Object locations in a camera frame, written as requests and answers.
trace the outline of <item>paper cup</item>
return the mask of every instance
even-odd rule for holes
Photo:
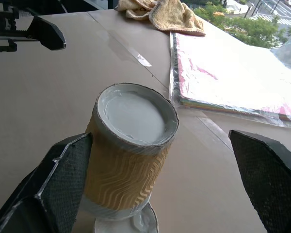
[[[82,206],[108,220],[140,211],[178,125],[172,104],[150,88],[121,83],[101,92],[86,130],[93,145]]]

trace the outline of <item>table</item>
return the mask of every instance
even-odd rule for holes
[[[45,19],[64,33],[65,50],[18,42],[17,52],[0,53],[0,207],[52,144],[84,132],[105,87],[132,82],[168,96],[167,33],[114,10]],[[21,18],[17,24],[25,29],[30,21]],[[209,35],[218,33],[207,27]],[[239,43],[227,34],[221,38]],[[152,66],[141,65],[136,51]],[[227,132],[261,133],[291,150],[291,129],[195,110],[179,110],[179,118],[179,132],[151,197],[160,232],[265,233],[244,190]],[[93,217],[79,211],[73,232],[92,228]]]

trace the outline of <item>towel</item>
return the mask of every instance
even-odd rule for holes
[[[180,0],[119,0],[117,11],[126,17],[150,20],[160,31],[204,36],[204,25],[194,12]]]

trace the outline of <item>road marking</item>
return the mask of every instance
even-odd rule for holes
[[[262,16],[269,16],[268,14],[264,14],[264,13],[258,13],[258,14]],[[282,15],[278,15],[278,16],[281,16],[283,18],[291,18],[291,16],[282,16]]]
[[[277,4],[277,0],[271,0],[273,3]],[[277,8],[280,8],[281,12],[285,12],[288,13],[289,15],[291,15],[291,8],[288,7],[286,4],[284,4],[283,2],[280,2],[277,6]]]
[[[283,12],[285,15],[290,15],[291,16],[291,12],[287,11],[280,4],[277,6],[277,9],[280,10],[281,12]]]
[[[258,18],[262,18],[263,20],[272,22],[273,21],[273,17],[272,16],[268,16],[268,15],[262,15],[262,14],[257,14],[254,17],[250,18],[253,20],[257,20]],[[291,26],[291,19],[286,19],[286,18],[281,18],[278,20],[279,24],[285,24],[285,25],[289,25]]]
[[[270,5],[268,5],[268,4],[266,4],[266,7],[268,7],[268,8],[270,8],[271,10],[273,10],[273,6],[270,6]],[[283,12],[283,11],[285,11],[285,10],[280,10],[280,9],[276,9],[277,11],[280,11],[283,15],[282,16],[285,16],[286,15],[286,13],[285,12]]]
[[[277,10],[277,11],[280,11],[280,12],[283,13],[285,16],[286,16],[287,14],[290,14],[290,15],[291,15],[291,13],[287,12],[284,8],[282,8],[281,5],[278,5],[277,8],[276,8],[276,10]]]

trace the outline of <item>car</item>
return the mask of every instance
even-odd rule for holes
[[[291,0],[283,0],[283,2],[284,2],[287,6],[291,6]]]

